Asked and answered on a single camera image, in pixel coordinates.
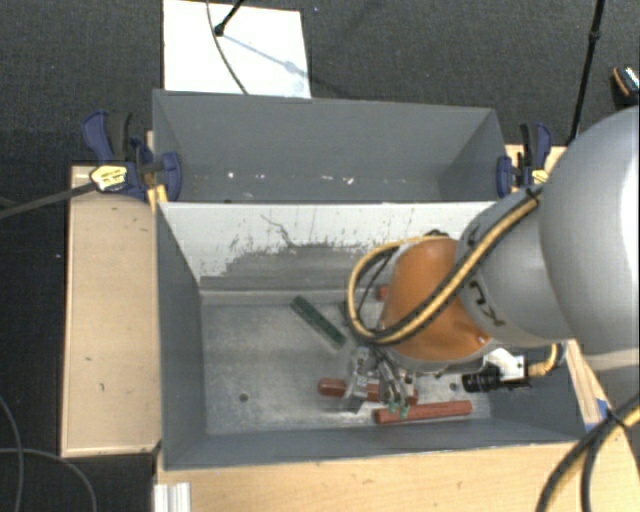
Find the blue clamp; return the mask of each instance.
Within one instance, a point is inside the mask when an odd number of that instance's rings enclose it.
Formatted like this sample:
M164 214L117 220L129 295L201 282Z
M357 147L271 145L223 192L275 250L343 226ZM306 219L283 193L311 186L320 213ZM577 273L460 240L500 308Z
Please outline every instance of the blue clamp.
M535 123L534 129L527 124L520 125L524 152L518 153L518 165L508 156L498 159L496 187L498 195L504 197L511 193L512 187L528 187L534 184L533 172L544 169L551 152L551 132L542 123Z
M127 185L117 193L146 201L151 185L145 182L144 175L153 173L154 182L166 186L169 201L176 201L182 189L182 169L177 153L163 153L159 161L154 162L153 152L144 141L129 138L130 118L129 114L109 115L104 110L97 110L82 122L85 144L95 153L100 165L117 162L126 167Z

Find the wooden board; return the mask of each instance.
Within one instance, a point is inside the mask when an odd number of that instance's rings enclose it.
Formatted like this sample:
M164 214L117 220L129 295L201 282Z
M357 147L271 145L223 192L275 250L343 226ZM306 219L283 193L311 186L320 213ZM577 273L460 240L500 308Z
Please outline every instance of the wooden board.
M531 512L570 444L432 453L404 457L222 470L159 472L158 481L190 482L193 512L351 512L475 510ZM579 478L553 511L579 510ZM626 439L616 438L593 476L594 510L635 510L640 484Z
M72 185L90 168L74 168ZM155 258L148 205L71 201L62 396L64 457L151 451L160 440Z

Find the gray bin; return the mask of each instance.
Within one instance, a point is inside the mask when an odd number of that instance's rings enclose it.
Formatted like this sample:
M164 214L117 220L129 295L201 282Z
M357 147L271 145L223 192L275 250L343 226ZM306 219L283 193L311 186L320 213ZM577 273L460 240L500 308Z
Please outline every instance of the gray bin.
M566 369L532 389L467 395L419 380L465 418L377 427L316 391L340 351L289 307L303 295L347 336L356 260L437 228L458 237L496 199L504 146L489 109L154 92L154 147L184 188L157 215L167 469L375 457L575 439ZM375 308L369 311L375 317Z
M289 307L303 295L347 336L344 286L383 240L433 228L459 236L487 203L220 205L170 203L157 217L163 455L168 469L374 457L568 441L584 432L566 368L531 389L468 395L455 376L419 379L426 401L473 413L374 426L318 395L346 376L339 351Z
M487 108L154 91L156 152L181 201L497 199L504 143Z

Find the black cable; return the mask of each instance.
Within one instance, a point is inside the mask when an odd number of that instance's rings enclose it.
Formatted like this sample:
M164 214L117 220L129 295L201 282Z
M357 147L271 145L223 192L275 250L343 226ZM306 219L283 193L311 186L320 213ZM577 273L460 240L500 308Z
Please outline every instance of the black cable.
M13 417L11 409L9 409L7 402L4 401L4 398L2 398L1 395L0 407L2 407L7 420L9 420L9 425L13 431L14 444L16 446L15 448L12 448L12 450L14 450L13 453L18 457L18 485L16 486L16 500L13 509L15 512L20 512L20 507L22 505L22 493L24 492L24 447L22 446L22 438L20 437L20 431L18 430L16 419Z
M373 286L373 283L375 283L376 279L378 279L380 274L382 274L382 271L389 264L389 262L391 261L392 257L393 257L393 253L387 254L386 257L384 258L384 261L382 262L382 265L380 265L378 267L378 269L375 271L375 273L373 274L373 276L371 276L371 279L369 280L369 283L367 284L367 286L364 289L364 292L362 294L362 297L360 298L360 303L358 304L358 309L357 309L358 314L360 314L360 310L362 310L362 306L364 305L364 301L366 300L367 295L369 295L369 291L371 290L371 287Z
M41 208L49 204L58 203L60 201L66 201L68 199L72 199L74 197L78 197L95 190L96 190L95 184L90 182L90 183L85 183L84 185L80 185L79 187L72 188L70 190L65 190L64 192L58 192L57 194L41 197L40 199L35 199L27 203L21 203L21 204L18 204L17 206L11 206L9 208L6 208L5 210L0 211L0 220L6 219L7 217L13 217L14 215L18 215L20 213L25 213L31 210L35 210L36 208Z
M584 466L582 467L582 478L580 479L580 502L582 504L583 512L591 512L591 476L593 475L593 468L595 466L596 458L598 457L598 453L600 452L600 448L605 443L607 437L611 434L611 432L618 426L621 426L623 429L627 430L626 425L622 421L619 416L620 413L609 411L607 419L611 420L608 423L608 427L606 429L602 429L595 437L591 446L589 447L589 451L587 452L587 456L584 460Z
M624 403L620 408L616 410L616 416L625 417L640 403L640 395L636 394L628 402ZM555 467L544 489L540 493L538 504L536 506L536 512L546 512L551 497L553 496L558 483L564 476L564 474L575 464L576 460L597 441L606 439L607 435L618 425L617 421L612 415L607 416L604 420L598 423L593 429L591 429L582 439L580 439L575 446L567 453L563 459Z
M231 64L229 64L229 61L227 60L227 57L225 56L224 52L222 51L222 47L220 46L220 42L218 41L218 36L216 35L216 27L213 26L213 21L211 20L211 11L209 10L209 0L205 0L205 3L207 5L207 19L209 20L209 28L211 29L211 37L213 37L213 42L215 43L216 48L218 49L218 53L220 54L220 58L222 59L222 62L224 63L225 67L227 68L227 71L231 75L231 78L233 78L233 81L236 83L236 85L242 91L242 94L248 96L249 93L247 92L247 89L245 89L244 85L242 85L242 82L240 81L238 76L233 71L233 68L231 67Z
M0 448L0 455L16 453L17 451L18 450L16 448ZM78 466L76 466L75 464L72 464L68 460L63 459L62 457L58 457L53 453L43 452L42 450L34 450L33 448L23 448L22 452L25 455L32 455L35 457L52 460L54 462L57 462L58 464L61 464L63 467L69 469L73 474L75 474L80 479L85 489L87 490L87 494L89 495L89 498L91 500L91 510L93 512L98 512L98 500L96 498L96 492L93 490L93 486L91 485L91 482L89 482L89 479L86 477L86 475L82 471L80 471L80 468L78 468Z
M596 0L596 9L593 13L593 21L591 22L591 30L589 31L589 47L587 48L587 56L582 69L582 79L580 80L580 90L576 101L576 109L573 113L573 123L571 132L567 139L567 145L575 140L578 136L578 127L580 126L580 116L582 115L582 105L584 104L584 96L587 92L587 83L589 82L589 73L591 72L591 64L593 55L596 51L596 43L600 39L600 22L602 21L602 13L604 12L604 1Z
M20 512L20 508L22 506L22 495L24 493L25 455L32 455L35 457L53 460L71 470L82 481L85 488L87 489L87 493L89 494L89 498L91 499L91 510L93 512L98 512L98 501L96 499L96 493L93 490L91 482L89 482L85 474L80 471L80 469L75 464L72 464L62 457L54 455L53 453L44 452L42 450L34 450L32 448L25 448L22 445L22 438L20 437L20 430L18 429L16 419L14 418L11 409L9 409L7 402L5 402L4 398L2 398L2 395L0 395L0 407L4 411L7 420L9 420L9 425L11 426L11 430L13 431L14 442L16 445L15 448L0 448L0 455L16 454L18 456L18 485L16 486L16 499L14 506L15 512Z
M224 29L227 26L227 23L229 23L229 21L231 20L231 18L233 18L233 16L235 15L235 13L238 11L238 9L240 9L240 6L244 3L244 0L237 0L236 3L234 4L234 6L231 8L231 10L229 11L229 14L227 14L225 16L225 18L222 20L221 23L218 23L216 25L216 28L214 29L214 34L222 37L224 35Z

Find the black floor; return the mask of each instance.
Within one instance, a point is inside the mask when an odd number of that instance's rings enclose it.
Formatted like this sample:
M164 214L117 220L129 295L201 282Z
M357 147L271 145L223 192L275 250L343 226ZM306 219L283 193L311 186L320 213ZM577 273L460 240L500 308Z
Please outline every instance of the black floor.
M594 1L249 1L302 9L314 96L494 107L507 142L542 121L568 133ZM162 85L158 0L6 0L0 7L0 197L64 189L91 158L79 123L97 108L151 127ZM613 66L639 61L640 4L607 2L583 127L614 111ZM25 446L56 451L64 318L65 208L0 221L0 394ZM12 445L0 418L0 447ZM83 461L101 511L150 507L149 457ZM64 469L27 461L24 511L89 510ZM0 511L13 510L13 458L0 455Z

